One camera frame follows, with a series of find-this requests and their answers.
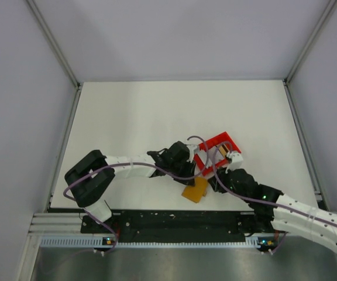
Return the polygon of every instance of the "orange sponge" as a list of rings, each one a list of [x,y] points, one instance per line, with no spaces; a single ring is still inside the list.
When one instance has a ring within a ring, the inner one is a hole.
[[[198,203],[201,200],[202,196],[206,196],[208,181],[203,177],[196,177],[194,179],[194,183],[194,186],[186,186],[181,195],[184,196],[186,199]]]

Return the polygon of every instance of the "red container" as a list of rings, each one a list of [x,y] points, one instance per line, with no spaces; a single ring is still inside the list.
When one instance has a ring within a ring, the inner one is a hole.
[[[238,146],[236,145],[235,142],[233,142],[233,140],[230,138],[230,136],[228,135],[227,132],[223,132],[223,133],[220,133],[218,136],[215,136],[209,140],[206,141],[206,144],[208,145],[208,149],[211,149],[213,148],[214,146],[224,142],[224,141],[229,141],[231,144],[232,144],[232,150],[236,150],[237,152],[241,153],[240,149],[238,148]],[[205,151],[205,146],[204,144],[200,144],[199,145],[200,147],[200,150],[203,150]],[[200,170],[202,170],[205,166],[205,163],[202,162],[201,158],[198,156],[198,155],[195,155],[194,156],[194,160],[196,161],[196,164],[198,166],[198,168]],[[227,160],[226,159],[223,159],[217,163],[215,163],[215,167],[221,167],[225,164],[227,164]],[[203,172],[202,172],[202,175],[203,176],[206,176],[208,173],[212,172],[212,167],[209,167],[209,168],[206,168]]]

